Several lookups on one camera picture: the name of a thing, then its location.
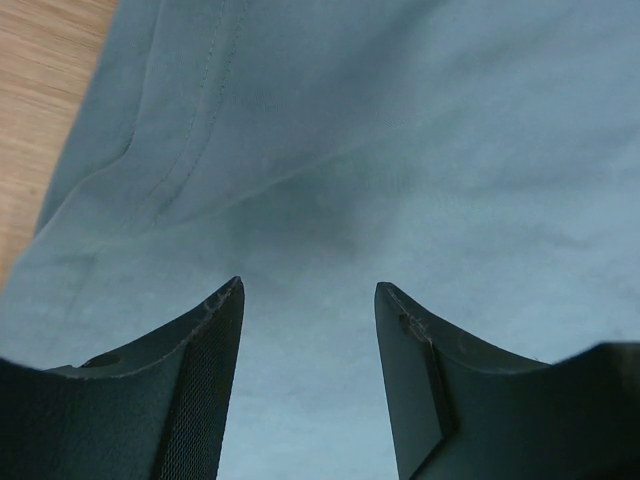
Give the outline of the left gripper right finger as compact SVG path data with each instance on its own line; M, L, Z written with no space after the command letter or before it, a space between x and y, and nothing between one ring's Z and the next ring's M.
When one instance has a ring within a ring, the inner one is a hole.
M395 285L375 320L403 479L635 479L639 347L601 343L555 364L505 351Z

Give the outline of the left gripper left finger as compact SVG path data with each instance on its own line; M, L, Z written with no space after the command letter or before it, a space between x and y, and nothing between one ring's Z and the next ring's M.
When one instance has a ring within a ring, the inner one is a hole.
M244 286L81 366L1 364L5 479L213 479L238 357Z

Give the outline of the blue-grey t shirt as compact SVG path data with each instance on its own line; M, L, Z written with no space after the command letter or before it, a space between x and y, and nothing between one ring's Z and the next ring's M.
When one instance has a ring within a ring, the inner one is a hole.
M247 294L225 479L392 479L378 282L555 361L639 336L635 1L123 1L1 353Z

